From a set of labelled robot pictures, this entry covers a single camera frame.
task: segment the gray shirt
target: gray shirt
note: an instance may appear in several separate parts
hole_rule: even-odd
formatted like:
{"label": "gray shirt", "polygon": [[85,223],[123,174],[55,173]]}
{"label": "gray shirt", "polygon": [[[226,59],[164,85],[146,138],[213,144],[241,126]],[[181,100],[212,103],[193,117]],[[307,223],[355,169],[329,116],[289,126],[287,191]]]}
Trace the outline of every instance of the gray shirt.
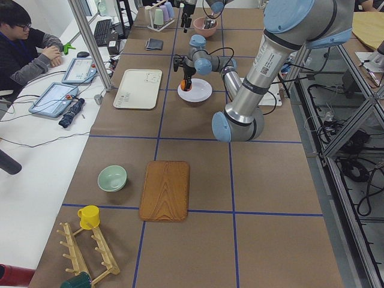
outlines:
{"label": "gray shirt", "polygon": [[[60,51],[63,50],[63,45],[58,37],[44,34],[42,47],[50,46],[56,46]],[[50,59],[46,55],[40,54],[37,58],[33,59],[32,62],[12,74],[10,78],[16,83],[24,86],[41,73],[48,72],[49,67]]]}

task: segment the white desk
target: white desk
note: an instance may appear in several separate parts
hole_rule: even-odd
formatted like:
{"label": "white desk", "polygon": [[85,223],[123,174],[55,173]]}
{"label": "white desk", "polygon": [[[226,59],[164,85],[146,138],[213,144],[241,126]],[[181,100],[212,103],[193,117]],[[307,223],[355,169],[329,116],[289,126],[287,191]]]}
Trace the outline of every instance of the white desk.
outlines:
{"label": "white desk", "polygon": [[[93,21],[92,30],[96,22],[103,18]],[[77,31],[77,25],[72,21],[61,41],[67,43]],[[69,50],[69,54],[63,57],[64,63],[50,69],[49,73],[65,70],[77,52],[87,50],[81,36],[72,46],[76,50]],[[107,61],[107,48],[101,47],[100,52],[104,61]],[[40,95],[52,82],[61,82],[63,75],[54,74],[32,82],[20,95]],[[83,91],[87,87],[81,85],[79,88]],[[58,125],[61,116],[47,118],[29,115],[31,103],[15,104],[14,113],[7,113],[3,121],[21,115],[28,116],[0,122],[0,135],[7,140],[32,146],[62,136],[89,132],[99,110],[94,95],[103,89],[100,78],[96,77],[80,95],[85,99],[83,110],[66,129]],[[36,99],[22,97],[16,103]],[[16,175],[9,175],[0,169],[0,263],[31,269],[37,267],[87,139],[87,135],[74,136],[36,148],[0,141],[0,149],[23,167]]]}

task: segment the keyboard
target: keyboard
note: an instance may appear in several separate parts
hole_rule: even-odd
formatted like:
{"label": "keyboard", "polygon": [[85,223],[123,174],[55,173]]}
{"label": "keyboard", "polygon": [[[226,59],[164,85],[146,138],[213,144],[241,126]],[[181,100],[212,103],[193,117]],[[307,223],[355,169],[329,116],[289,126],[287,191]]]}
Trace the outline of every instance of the keyboard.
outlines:
{"label": "keyboard", "polygon": [[98,47],[108,45],[108,36],[112,30],[112,20],[106,19],[96,23],[94,37]]}

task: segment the computer mouse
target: computer mouse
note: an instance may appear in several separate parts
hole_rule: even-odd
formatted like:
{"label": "computer mouse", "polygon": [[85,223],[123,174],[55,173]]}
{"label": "computer mouse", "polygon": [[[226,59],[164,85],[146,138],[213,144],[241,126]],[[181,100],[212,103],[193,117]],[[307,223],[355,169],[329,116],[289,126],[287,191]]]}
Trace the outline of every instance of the computer mouse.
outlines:
{"label": "computer mouse", "polygon": [[78,58],[85,58],[85,57],[88,57],[89,56],[89,53],[87,51],[80,51],[78,54],[77,54],[77,57]]}

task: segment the tablet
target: tablet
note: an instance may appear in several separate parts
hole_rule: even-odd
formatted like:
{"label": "tablet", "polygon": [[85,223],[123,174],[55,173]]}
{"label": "tablet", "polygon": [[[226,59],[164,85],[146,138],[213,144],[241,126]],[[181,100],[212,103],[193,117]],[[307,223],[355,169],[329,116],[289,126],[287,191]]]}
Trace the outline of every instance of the tablet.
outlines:
{"label": "tablet", "polygon": [[36,100],[29,112],[48,117],[58,117],[71,104],[79,92],[78,87],[53,82],[48,89]]}
{"label": "tablet", "polygon": [[93,80],[96,72],[92,58],[73,58],[61,82],[66,84],[88,84]]}

